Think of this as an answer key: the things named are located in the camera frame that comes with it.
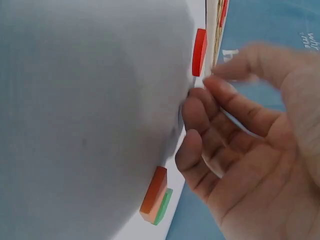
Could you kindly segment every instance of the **red block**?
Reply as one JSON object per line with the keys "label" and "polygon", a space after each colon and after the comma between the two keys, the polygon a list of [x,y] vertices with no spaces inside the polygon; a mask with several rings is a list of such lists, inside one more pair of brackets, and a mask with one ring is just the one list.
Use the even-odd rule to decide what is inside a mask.
{"label": "red block", "polygon": [[157,166],[140,208],[140,214],[147,222],[154,223],[161,202],[167,190],[167,169]]}
{"label": "red block", "polygon": [[192,57],[192,75],[199,77],[205,59],[207,50],[207,33],[205,29],[198,28],[195,36],[193,57]]}

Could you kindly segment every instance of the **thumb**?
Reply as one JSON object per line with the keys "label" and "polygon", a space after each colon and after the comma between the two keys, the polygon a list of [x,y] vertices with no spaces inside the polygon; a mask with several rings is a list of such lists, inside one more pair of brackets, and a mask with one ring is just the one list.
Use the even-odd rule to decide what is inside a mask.
{"label": "thumb", "polygon": [[312,62],[315,54],[263,43],[248,45],[227,63],[217,65],[212,73],[225,80],[245,80],[257,75],[280,89],[294,70]]}

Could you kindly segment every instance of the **white surface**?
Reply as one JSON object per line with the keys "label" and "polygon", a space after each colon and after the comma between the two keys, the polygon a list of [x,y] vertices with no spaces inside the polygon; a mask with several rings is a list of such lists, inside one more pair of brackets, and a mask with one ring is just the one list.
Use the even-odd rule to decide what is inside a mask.
{"label": "white surface", "polygon": [[[206,18],[205,18],[205,1],[187,0],[186,1],[190,14],[194,22],[193,40],[194,43],[196,38],[196,31],[198,28],[206,28]],[[191,68],[188,70],[188,75],[191,75]],[[201,72],[201,76],[196,78],[195,86],[201,87],[202,79],[204,77],[204,67]],[[119,233],[115,236],[115,240],[126,240],[131,239],[137,240],[164,240],[167,236],[168,230],[171,225],[171,221],[174,217],[182,189],[184,187],[185,180],[183,176],[179,173],[176,163],[175,163],[175,153],[177,152],[179,146],[181,145],[183,138],[186,134],[183,128],[182,133],[179,137],[177,147],[175,148],[174,155],[166,160],[165,167],[167,168],[167,181],[168,188],[173,189],[170,202],[168,204],[166,213],[162,221],[154,226],[146,221],[144,221],[139,213],[139,209],[130,218],[130,220],[123,226]]]}
{"label": "white surface", "polygon": [[173,159],[168,218],[134,217],[192,80],[205,6],[187,4],[1,2],[0,239],[165,237],[183,185]]}

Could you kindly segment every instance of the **palm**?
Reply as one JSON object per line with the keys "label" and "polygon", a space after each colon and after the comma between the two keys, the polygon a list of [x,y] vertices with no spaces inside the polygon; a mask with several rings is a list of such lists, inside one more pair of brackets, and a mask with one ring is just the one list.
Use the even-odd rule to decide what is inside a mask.
{"label": "palm", "polygon": [[236,126],[208,91],[190,91],[182,113],[189,131],[176,162],[226,239],[316,239],[319,197],[287,115],[217,83],[209,90],[220,106],[262,137]]}

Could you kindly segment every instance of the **blue surface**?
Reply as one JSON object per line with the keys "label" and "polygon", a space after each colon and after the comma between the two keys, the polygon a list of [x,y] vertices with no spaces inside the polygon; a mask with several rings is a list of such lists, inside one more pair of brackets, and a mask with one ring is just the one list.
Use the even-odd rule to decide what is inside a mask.
{"label": "blue surface", "polygon": [[[317,45],[319,23],[319,0],[230,0],[218,62],[224,61],[222,50],[240,49],[257,41],[317,51],[311,47],[308,34],[313,34]],[[306,44],[302,36],[307,37]],[[265,82],[236,83],[235,87],[265,107],[285,110],[279,92]],[[185,185],[166,239],[223,240],[224,237],[208,208]]]}

